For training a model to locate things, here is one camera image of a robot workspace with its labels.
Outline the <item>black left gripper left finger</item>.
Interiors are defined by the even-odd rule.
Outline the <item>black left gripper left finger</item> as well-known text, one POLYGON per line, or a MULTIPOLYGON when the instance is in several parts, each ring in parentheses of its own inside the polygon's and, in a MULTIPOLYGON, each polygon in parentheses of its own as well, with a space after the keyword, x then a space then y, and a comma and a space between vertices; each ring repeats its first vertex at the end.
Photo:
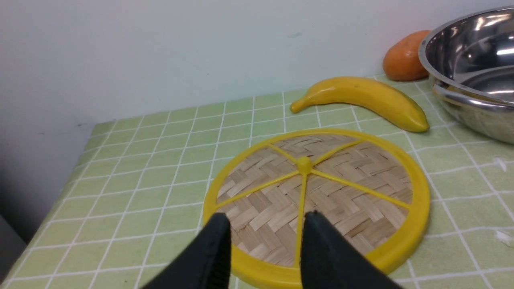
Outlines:
POLYGON ((215 213, 178 256, 144 289, 227 289, 231 271, 230 222, 215 213))

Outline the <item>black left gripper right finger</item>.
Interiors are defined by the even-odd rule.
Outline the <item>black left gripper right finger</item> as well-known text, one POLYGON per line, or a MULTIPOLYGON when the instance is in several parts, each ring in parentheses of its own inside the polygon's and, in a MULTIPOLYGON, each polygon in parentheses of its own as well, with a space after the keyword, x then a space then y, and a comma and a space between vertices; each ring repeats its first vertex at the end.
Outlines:
POLYGON ((318 211, 305 214, 300 276, 304 289, 400 289, 318 211))

